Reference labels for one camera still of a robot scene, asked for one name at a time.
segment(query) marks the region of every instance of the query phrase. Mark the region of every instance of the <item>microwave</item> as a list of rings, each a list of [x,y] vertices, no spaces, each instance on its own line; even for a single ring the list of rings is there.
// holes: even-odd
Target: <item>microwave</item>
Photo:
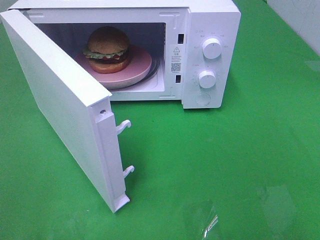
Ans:
[[[231,0],[18,0],[0,15],[38,108],[113,213],[134,167],[118,142],[131,122],[116,125],[111,101],[220,107],[241,18]],[[104,26],[150,56],[134,84],[109,89],[77,59]]]

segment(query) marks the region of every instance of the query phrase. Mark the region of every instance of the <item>white knob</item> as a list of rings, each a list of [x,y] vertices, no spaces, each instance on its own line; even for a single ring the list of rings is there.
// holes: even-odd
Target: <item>white knob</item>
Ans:
[[[215,59],[220,56],[222,51],[221,42],[216,38],[209,38],[205,40],[202,45],[203,55],[207,59]]]
[[[204,89],[212,88],[216,81],[216,75],[213,71],[206,70],[199,74],[199,85]]]

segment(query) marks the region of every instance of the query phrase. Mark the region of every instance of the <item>green tablecloth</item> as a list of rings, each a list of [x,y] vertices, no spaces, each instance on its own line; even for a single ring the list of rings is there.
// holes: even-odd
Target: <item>green tablecloth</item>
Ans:
[[[320,239],[320,58],[262,0],[222,107],[113,102],[131,202],[112,214],[33,99],[0,25],[0,239]]]

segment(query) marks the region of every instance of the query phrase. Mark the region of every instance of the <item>open microwave door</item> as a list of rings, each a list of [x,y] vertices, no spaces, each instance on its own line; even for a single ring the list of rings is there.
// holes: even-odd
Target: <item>open microwave door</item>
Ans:
[[[34,99],[112,212],[129,202],[125,194],[118,134],[107,89],[41,32],[20,11],[2,21]]]

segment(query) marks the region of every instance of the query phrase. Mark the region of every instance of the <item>toy hamburger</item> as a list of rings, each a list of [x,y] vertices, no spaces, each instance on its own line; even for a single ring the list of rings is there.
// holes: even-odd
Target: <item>toy hamburger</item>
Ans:
[[[123,31],[104,26],[90,35],[83,54],[94,71],[100,74],[115,73],[130,63],[129,45],[130,40]]]

